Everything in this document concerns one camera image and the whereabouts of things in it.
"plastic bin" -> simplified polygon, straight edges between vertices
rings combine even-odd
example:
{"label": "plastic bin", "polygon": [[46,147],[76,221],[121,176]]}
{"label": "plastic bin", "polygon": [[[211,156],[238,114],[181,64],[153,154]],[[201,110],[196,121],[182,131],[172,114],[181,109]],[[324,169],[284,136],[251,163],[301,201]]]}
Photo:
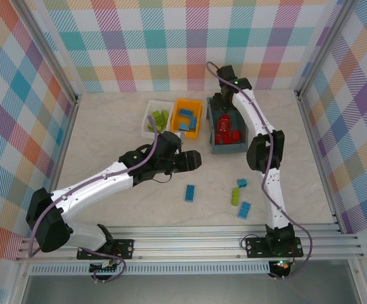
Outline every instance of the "plastic bin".
{"label": "plastic bin", "polygon": [[178,99],[175,104],[175,110],[171,121],[171,131],[179,132],[181,122],[190,125],[190,118],[179,115],[181,109],[193,111],[193,117],[197,118],[196,129],[194,131],[182,131],[188,138],[197,138],[200,130],[200,121],[202,118],[203,103],[200,100]]}
{"label": "plastic bin", "polygon": [[153,139],[153,132],[148,129],[148,124],[150,123],[150,121],[148,120],[148,116],[152,116],[152,113],[154,111],[159,111],[160,113],[162,112],[162,110],[168,111],[168,122],[164,131],[170,131],[173,109],[174,103],[171,103],[170,101],[149,100],[148,106],[146,107],[144,119],[141,124],[142,136],[145,138]]}
{"label": "plastic bin", "polygon": [[[244,122],[238,110],[216,110],[213,107],[212,97],[207,98],[207,116],[209,121],[211,135],[210,143],[212,146],[211,154],[227,154],[227,153],[242,153],[248,151],[248,127]],[[216,144],[215,129],[217,128],[217,121],[223,115],[228,114],[231,117],[231,130],[240,131],[240,142],[235,144]]]}

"metal base plate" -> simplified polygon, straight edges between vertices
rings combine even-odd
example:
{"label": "metal base plate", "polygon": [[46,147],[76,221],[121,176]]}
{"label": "metal base plate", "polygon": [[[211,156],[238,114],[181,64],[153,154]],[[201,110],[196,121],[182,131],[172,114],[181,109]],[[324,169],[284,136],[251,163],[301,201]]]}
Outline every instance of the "metal base plate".
{"label": "metal base plate", "polygon": [[[269,250],[264,237],[248,237],[245,239],[245,248],[247,250],[248,258],[293,258],[293,252],[291,249],[289,251],[283,252],[281,255],[273,256]],[[300,258],[303,256],[303,248],[300,242],[300,238],[295,237],[295,242],[292,246],[294,250],[294,257]]]}
{"label": "metal base plate", "polygon": [[[113,254],[117,257],[121,257],[124,260],[132,259],[132,252],[134,251],[133,239],[115,239],[113,243]],[[78,248],[76,259],[78,260],[108,260],[109,258],[103,258],[99,255],[92,255],[82,248]]]}

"cable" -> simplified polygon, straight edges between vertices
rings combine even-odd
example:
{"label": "cable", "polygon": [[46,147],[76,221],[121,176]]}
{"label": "cable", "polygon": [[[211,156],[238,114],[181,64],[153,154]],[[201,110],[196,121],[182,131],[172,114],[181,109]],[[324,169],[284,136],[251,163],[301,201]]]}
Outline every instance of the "cable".
{"label": "cable", "polygon": [[289,276],[286,277],[286,279],[290,279],[291,277],[294,277],[296,274],[298,274],[306,266],[306,263],[309,261],[309,259],[311,257],[311,253],[312,253],[312,237],[311,237],[311,234],[310,234],[310,232],[306,228],[304,228],[300,224],[296,223],[291,217],[289,217],[287,215],[287,213],[284,212],[282,210],[282,208],[280,208],[280,206],[272,199],[272,197],[270,197],[269,193],[265,189],[265,183],[266,183],[266,179],[267,179],[267,176],[268,176],[267,173],[269,172],[269,170],[271,168],[271,163],[272,163],[272,158],[273,158],[273,136],[272,136],[271,132],[269,131],[269,128],[267,127],[267,125],[265,123],[265,120],[263,119],[261,113],[259,112],[258,107],[256,107],[256,105],[254,104],[254,102],[252,101],[252,99],[250,99],[250,97],[247,94],[245,94],[245,92],[242,89],[240,89],[237,85],[234,85],[234,84],[228,82],[227,80],[221,78],[220,76],[218,76],[216,73],[214,73],[210,69],[209,65],[212,65],[216,69],[218,69],[219,67],[216,64],[214,64],[213,62],[211,62],[211,61],[206,62],[206,68],[210,72],[211,75],[213,75],[215,78],[217,78],[221,82],[229,85],[230,87],[233,87],[238,92],[240,92],[241,94],[244,95],[244,97],[248,100],[249,104],[254,108],[256,114],[259,117],[259,120],[261,121],[262,126],[264,127],[267,135],[269,136],[269,143],[271,145],[269,147],[269,157],[267,159],[267,166],[266,166],[267,170],[266,170],[266,173],[264,174],[264,178],[263,178],[262,184],[261,184],[262,192],[265,194],[265,196],[268,198],[268,200],[280,211],[280,213],[282,213],[283,216],[286,217],[286,219],[288,219],[289,222],[291,222],[294,226],[302,229],[307,234],[307,236],[309,238],[310,248],[309,248],[309,252],[308,252],[308,254],[306,256],[306,259],[303,261],[303,264],[300,266],[299,269],[297,269],[293,274],[290,274]]}
{"label": "cable", "polygon": [[155,182],[159,182],[160,184],[166,184],[167,182],[170,182],[172,179],[172,174],[170,174],[169,179],[166,182],[161,182],[160,180],[152,179]]}
{"label": "cable", "polygon": [[[117,175],[121,175],[121,174],[124,174],[124,173],[128,173],[130,171],[133,171],[133,170],[136,170],[137,168],[143,166],[148,160],[150,160],[150,158],[152,157],[152,155],[154,154],[155,152],[155,148],[157,147],[157,143],[158,143],[158,130],[157,130],[157,125],[155,123],[155,121],[153,120],[153,118],[151,116],[148,116],[148,120],[150,121],[150,124],[152,125],[153,127],[153,130],[154,130],[154,135],[155,135],[155,138],[153,140],[153,144],[152,144],[152,149],[150,151],[150,153],[148,154],[148,156],[143,160],[141,161],[140,163],[138,163],[137,165],[135,166],[132,166],[130,168],[126,168],[124,170],[121,170],[121,171],[118,171],[118,172],[114,172],[114,173],[110,173],[110,174],[107,174],[107,175],[104,175],[104,176],[97,176],[93,179],[90,179],[90,180],[87,180],[85,182],[83,182],[82,184],[74,187],[73,189],[69,190],[68,192],[66,192],[63,196],[61,196],[60,198],[54,200],[42,213],[41,215],[38,217],[37,221],[35,222],[34,224],[34,228],[32,229],[32,232],[31,232],[31,237],[30,237],[30,243],[29,243],[29,257],[32,258],[34,257],[40,250],[41,250],[41,247],[38,247],[35,251],[32,251],[32,247],[33,247],[33,244],[34,244],[34,240],[35,240],[35,235],[37,234],[37,230],[38,230],[38,227],[39,225],[41,224],[42,222],[42,219],[47,215],[47,213],[56,205],[58,204],[60,201],[62,201],[62,197],[66,197],[66,196],[70,196],[71,194],[73,194],[74,192],[82,189],[83,187],[86,187],[90,184],[92,184],[93,182],[96,182],[96,181],[100,181],[101,179],[107,179],[109,177],[114,177],[114,176],[117,176]],[[92,254],[95,254],[95,255],[99,255],[101,257],[110,257],[110,258],[114,258],[116,260],[121,260],[121,262],[124,263],[124,268],[123,268],[123,271],[117,275],[115,275],[115,277],[119,277],[124,271],[125,271],[125,267],[126,267],[126,263],[125,261],[120,258],[119,256],[115,256],[115,255],[105,255],[104,253],[98,253],[98,252],[95,252],[95,251],[92,251],[90,249],[87,249],[87,248],[83,248],[83,250],[86,250],[88,252],[91,251]]]}
{"label": "cable", "polygon": [[257,236],[256,234],[253,234],[253,233],[251,233],[251,234],[247,234],[246,236],[244,236],[244,237],[242,238],[242,240],[240,241],[240,246],[241,246],[241,248],[242,248],[242,249],[244,249],[244,250],[246,250],[246,249],[244,248],[244,246],[242,246],[242,242],[244,242],[244,239],[245,239],[247,236],[255,236],[256,238],[259,238],[259,236]]}

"blue lego brick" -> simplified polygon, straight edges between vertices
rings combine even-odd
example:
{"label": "blue lego brick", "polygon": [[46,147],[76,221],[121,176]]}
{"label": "blue lego brick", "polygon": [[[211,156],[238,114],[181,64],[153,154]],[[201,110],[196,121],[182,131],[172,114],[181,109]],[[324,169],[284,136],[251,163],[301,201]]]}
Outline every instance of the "blue lego brick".
{"label": "blue lego brick", "polygon": [[189,127],[184,122],[181,122],[181,125],[179,126],[179,130],[181,130],[181,131],[189,131]]}
{"label": "blue lego brick", "polygon": [[186,186],[186,196],[184,197],[185,201],[193,201],[193,197],[195,196],[195,187],[194,185]]}
{"label": "blue lego brick", "polygon": [[243,201],[240,208],[240,212],[238,212],[238,217],[242,220],[246,220],[250,209],[251,204],[247,203],[246,201]]}
{"label": "blue lego brick", "polygon": [[196,124],[197,124],[197,118],[196,117],[191,117],[190,118],[189,129],[190,130],[196,130]]}
{"label": "blue lego brick", "polygon": [[236,184],[238,185],[238,188],[244,188],[247,186],[248,182],[246,179],[237,179]]}
{"label": "blue lego brick", "polygon": [[190,111],[190,110],[186,110],[186,109],[181,109],[179,111],[179,115],[180,116],[184,116],[184,117],[192,117],[193,116],[193,111]]}

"green lego brick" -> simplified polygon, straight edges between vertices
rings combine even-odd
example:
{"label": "green lego brick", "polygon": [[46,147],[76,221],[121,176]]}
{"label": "green lego brick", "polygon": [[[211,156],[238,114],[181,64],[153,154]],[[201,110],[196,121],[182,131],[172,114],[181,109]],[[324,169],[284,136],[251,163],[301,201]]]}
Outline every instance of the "green lego brick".
{"label": "green lego brick", "polygon": [[[151,132],[153,132],[153,127],[152,127],[152,125],[151,125],[150,123],[148,124],[148,129],[149,129]],[[158,130],[158,132],[162,132],[164,129],[165,129],[165,128],[162,128],[161,126],[157,125],[157,130]]]}
{"label": "green lego brick", "polygon": [[160,116],[164,120],[164,127],[166,128],[166,124],[168,123],[168,117],[169,117],[168,111],[162,110],[162,114]]}
{"label": "green lego brick", "polygon": [[158,111],[153,112],[152,117],[158,126],[162,127],[164,125],[164,120],[162,119],[162,116]]}
{"label": "green lego brick", "polygon": [[231,204],[233,206],[238,206],[240,203],[240,188],[234,188],[231,194]]}

